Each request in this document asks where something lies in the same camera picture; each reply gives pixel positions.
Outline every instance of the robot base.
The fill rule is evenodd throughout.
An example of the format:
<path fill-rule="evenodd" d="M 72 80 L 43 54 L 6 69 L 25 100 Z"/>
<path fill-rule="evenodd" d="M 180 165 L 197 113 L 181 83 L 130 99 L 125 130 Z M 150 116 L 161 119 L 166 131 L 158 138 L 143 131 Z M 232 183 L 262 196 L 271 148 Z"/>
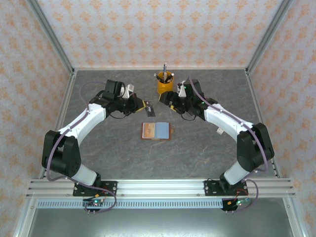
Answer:
<path fill-rule="evenodd" d="M 219 180 L 204 181 L 205 196 L 237 196 L 237 190 L 245 190 L 248 193 L 246 182 L 238 182 L 225 191 L 220 187 Z"/>
<path fill-rule="evenodd" d="M 103 189 L 107 189 L 116 195 L 118 182 L 117 181 L 101 181 L 101 185 L 99 187 Z M 85 186 L 75 183 L 74 192 L 73 192 L 74 197 L 93 197 L 96 194 L 98 194 L 101 197 L 104 197 L 107 195 L 112 196 L 108 192 L 97 190 L 97 189 L 90 189 L 90 188 L 87 188 Z"/>

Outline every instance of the book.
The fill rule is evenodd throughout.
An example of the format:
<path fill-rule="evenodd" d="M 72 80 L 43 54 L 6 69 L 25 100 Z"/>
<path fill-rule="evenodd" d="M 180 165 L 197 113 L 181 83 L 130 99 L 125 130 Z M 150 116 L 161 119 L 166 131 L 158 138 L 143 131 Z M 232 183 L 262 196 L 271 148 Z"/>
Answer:
<path fill-rule="evenodd" d="M 168 122 L 142 123 L 141 139 L 170 140 L 171 124 Z"/>

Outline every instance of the black cable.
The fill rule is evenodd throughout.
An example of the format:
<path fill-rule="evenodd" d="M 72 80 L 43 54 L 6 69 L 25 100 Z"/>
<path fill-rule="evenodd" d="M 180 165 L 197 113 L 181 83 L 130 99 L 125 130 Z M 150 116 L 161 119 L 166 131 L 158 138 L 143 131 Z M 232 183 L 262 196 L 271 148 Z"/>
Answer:
<path fill-rule="evenodd" d="M 124 86 L 124 93 L 123 93 L 121 96 L 118 96 L 118 98 L 122 98 L 123 95 L 125 94 L 125 91 L 126 91 L 126 86 L 125 86 L 124 82 L 122 82 L 122 84 L 123 84 L 123 86 Z"/>
<path fill-rule="evenodd" d="M 183 117 L 183 115 L 181 115 L 181 118 L 183 118 L 183 119 L 186 120 L 186 121 L 193 121 L 193 120 L 196 119 L 196 116 L 194 115 L 194 118 L 193 118 L 193 119 L 186 119 L 186 118 Z"/>
<path fill-rule="evenodd" d="M 123 119 L 123 118 L 125 118 L 126 117 L 126 115 L 124 115 L 124 117 L 121 117 L 121 118 L 117 118 L 117 117 L 114 117 L 113 115 L 111 115 L 111 114 L 109 114 L 112 118 L 114 118 L 114 119 Z"/>
<path fill-rule="evenodd" d="M 98 92 L 98 94 L 96 94 L 96 96 L 100 97 L 100 95 L 104 92 L 104 90 L 101 90 Z"/>
<path fill-rule="evenodd" d="M 83 199 L 82 201 L 91 201 L 91 200 L 93 200 L 94 198 L 96 198 L 96 197 L 93 196 L 93 197 L 85 198 L 85 199 Z"/>

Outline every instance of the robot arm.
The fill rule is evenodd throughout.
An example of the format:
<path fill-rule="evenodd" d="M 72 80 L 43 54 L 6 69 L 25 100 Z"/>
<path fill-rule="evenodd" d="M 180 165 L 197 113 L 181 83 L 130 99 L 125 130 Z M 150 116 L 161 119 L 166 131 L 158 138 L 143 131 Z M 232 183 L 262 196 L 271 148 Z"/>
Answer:
<path fill-rule="evenodd" d="M 205 99 L 198 80 L 193 79 L 193 84 L 197 92 Z M 274 151 L 267 128 L 262 123 L 254 125 L 244 121 L 225 110 L 216 100 L 211 98 L 205 100 L 214 108 L 207 106 L 195 94 L 189 80 L 179 83 L 177 92 L 165 92 L 159 98 L 160 102 L 168 105 L 179 114 L 186 112 L 215 124 L 237 142 L 237 161 L 220 176 L 221 188 L 229 192 L 245 176 L 264 163 L 258 144 L 256 144 L 246 126 L 251 128 L 256 134 L 264 149 L 267 160 L 274 157 Z"/>
<path fill-rule="evenodd" d="M 129 116 L 145 107 L 144 101 L 137 98 L 133 89 L 133 85 L 125 87 L 122 82 L 107 80 L 105 90 L 100 91 L 90 100 L 89 110 L 85 109 L 75 120 L 59 131 L 49 131 L 45 135 L 42 166 L 47 168 L 48 158 L 55 142 L 61 134 L 70 129 L 58 144 L 50 169 L 86 185 L 98 187 L 101 177 L 81 163 L 79 146 L 86 135 L 112 112 L 120 111 L 125 116 Z M 74 126 L 87 112 L 88 115 Z"/>

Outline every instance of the patterned wallpaper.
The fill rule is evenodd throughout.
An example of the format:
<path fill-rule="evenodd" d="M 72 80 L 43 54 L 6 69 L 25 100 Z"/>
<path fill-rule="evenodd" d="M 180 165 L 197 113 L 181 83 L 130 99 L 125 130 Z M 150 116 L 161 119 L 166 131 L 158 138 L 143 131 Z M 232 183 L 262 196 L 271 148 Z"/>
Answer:
<path fill-rule="evenodd" d="M 246 67 L 281 0 L 39 0 L 74 67 Z"/>
<path fill-rule="evenodd" d="M 251 75 L 277 160 L 316 236 L 316 4 L 295 0 Z"/>
<path fill-rule="evenodd" d="M 0 236 L 16 226 L 68 73 L 25 0 L 0 1 Z"/>

